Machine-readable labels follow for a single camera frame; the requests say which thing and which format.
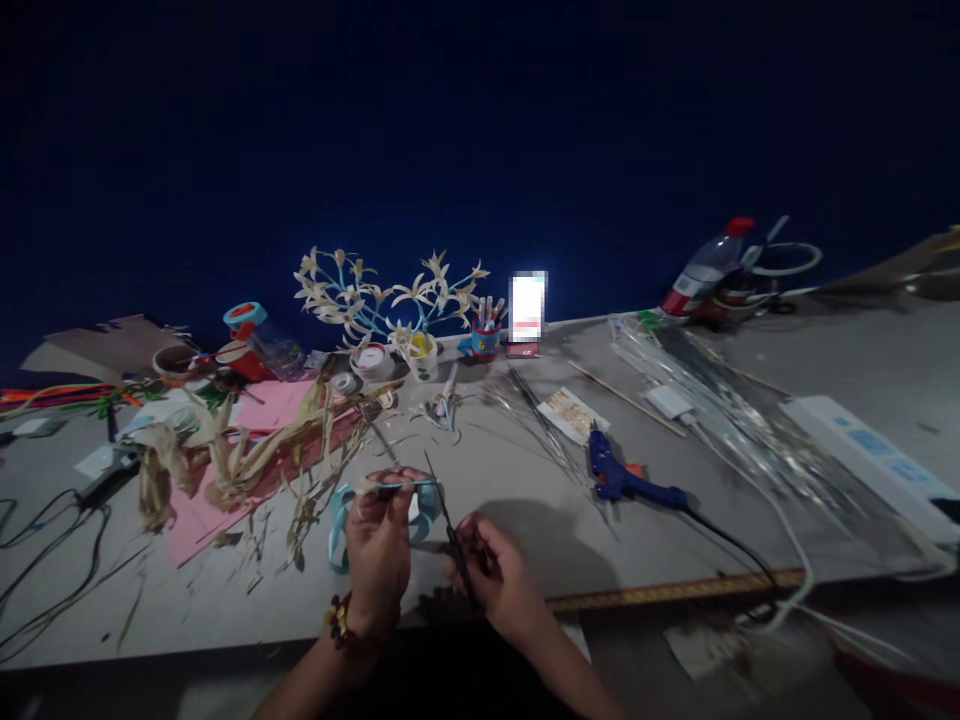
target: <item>blue glue gun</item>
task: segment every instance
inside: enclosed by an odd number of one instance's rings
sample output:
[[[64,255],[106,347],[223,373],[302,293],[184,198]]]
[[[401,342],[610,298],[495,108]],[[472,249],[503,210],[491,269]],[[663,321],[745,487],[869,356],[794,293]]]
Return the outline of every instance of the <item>blue glue gun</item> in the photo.
[[[677,487],[661,487],[634,475],[613,456],[610,441],[600,432],[596,423],[590,429],[590,465],[600,480],[596,484],[597,497],[616,502],[624,495],[639,497],[670,510],[683,511],[689,507],[687,494]]]

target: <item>wooden ruler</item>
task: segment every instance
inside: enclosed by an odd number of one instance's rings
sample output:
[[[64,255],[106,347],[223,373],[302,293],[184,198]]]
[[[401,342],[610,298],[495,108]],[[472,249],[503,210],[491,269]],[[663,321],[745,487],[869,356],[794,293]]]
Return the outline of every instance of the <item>wooden ruler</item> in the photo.
[[[780,587],[798,587],[803,583],[801,568],[778,570],[773,573]],[[707,580],[650,585],[649,587],[630,588],[628,590],[610,590],[607,592],[570,595],[547,600],[554,612],[567,610],[591,610],[594,608],[620,607],[622,605],[650,605],[674,600],[737,595],[759,592],[770,588],[770,581],[763,573],[751,575],[732,575]]]

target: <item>tape roll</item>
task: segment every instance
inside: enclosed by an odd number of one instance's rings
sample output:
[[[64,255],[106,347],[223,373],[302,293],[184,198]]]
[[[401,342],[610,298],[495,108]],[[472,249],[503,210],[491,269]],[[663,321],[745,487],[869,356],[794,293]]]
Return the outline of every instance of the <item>tape roll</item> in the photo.
[[[330,379],[330,387],[339,395],[349,395],[357,389],[357,379],[350,373],[337,373]]]

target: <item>hand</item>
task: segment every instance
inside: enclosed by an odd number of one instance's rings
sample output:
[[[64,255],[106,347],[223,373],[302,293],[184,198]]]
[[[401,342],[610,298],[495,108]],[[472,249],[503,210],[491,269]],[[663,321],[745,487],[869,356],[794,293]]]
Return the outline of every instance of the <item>hand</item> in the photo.
[[[457,527],[457,537],[467,558],[477,600],[486,610],[490,624],[513,647],[528,653],[558,625],[530,577],[520,549],[480,513],[463,519]],[[448,559],[444,574],[454,590],[464,593],[463,579],[452,558]]]
[[[425,477],[408,467],[371,473],[367,480],[404,487],[361,495],[350,509],[346,536],[353,595],[347,627],[358,637],[383,635],[400,617],[400,598],[410,582],[407,514],[414,486],[409,483]]]

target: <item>bracelet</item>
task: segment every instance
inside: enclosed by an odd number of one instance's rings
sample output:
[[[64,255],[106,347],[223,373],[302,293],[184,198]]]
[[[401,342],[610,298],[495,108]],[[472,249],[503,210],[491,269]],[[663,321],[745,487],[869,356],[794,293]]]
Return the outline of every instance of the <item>bracelet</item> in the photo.
[[[334,640],[334,647],[339,650],[348,642],[356,642],[357,636],[347,628],[347,609],[350,607],[350,598],[353,591],[348,592],[343,602],[340,596],[334,595],[330,600],[330,609],[323,616],[323,622],[330,626],[330,637]]]

